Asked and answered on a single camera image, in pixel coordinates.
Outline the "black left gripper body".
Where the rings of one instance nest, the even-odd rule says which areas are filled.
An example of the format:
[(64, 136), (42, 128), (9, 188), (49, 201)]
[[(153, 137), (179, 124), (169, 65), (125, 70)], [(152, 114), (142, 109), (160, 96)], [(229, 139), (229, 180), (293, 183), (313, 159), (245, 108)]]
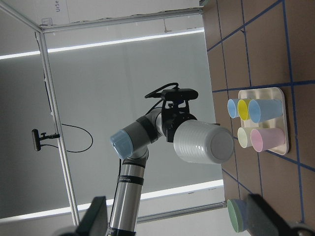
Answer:
[(187, 120), (197, 120), (189, 111), (188, 100), (170, 101), (168, 108), (164, 100), (161, 110), (162, 131), (166, 141), (172, 143), (178, 127)]

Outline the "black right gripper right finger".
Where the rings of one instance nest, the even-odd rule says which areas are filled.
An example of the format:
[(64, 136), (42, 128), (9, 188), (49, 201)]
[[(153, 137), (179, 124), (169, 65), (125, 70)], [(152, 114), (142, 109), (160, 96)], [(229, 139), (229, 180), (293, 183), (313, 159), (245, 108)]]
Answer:
[(247, 225), (252, 236), (292, 236), (290, 226), (259, 195), (247, 196)]

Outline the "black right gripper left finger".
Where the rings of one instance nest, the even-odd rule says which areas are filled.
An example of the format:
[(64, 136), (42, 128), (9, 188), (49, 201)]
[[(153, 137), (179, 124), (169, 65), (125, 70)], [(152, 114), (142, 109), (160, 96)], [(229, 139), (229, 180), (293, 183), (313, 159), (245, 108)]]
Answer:
[(106, 197), (94, 197), (75, 230), (76, 236), (105, 236), (108, 227)]

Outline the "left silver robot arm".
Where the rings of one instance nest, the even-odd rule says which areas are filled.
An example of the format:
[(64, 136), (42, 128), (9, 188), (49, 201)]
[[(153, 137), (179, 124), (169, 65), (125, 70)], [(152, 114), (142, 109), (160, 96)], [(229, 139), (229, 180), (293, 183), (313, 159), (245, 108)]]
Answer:
[(136, 121), (111, 136), (110, 141), (122, 161), (118, 176), (108, 236), (134, 236), (139, 211), (144, 172), (149, 157), (148, 145), (165, 136), (174, 140), (176, 129), (190, 114), (187, 99), (161, 100), (162, 107), (154, 107)]

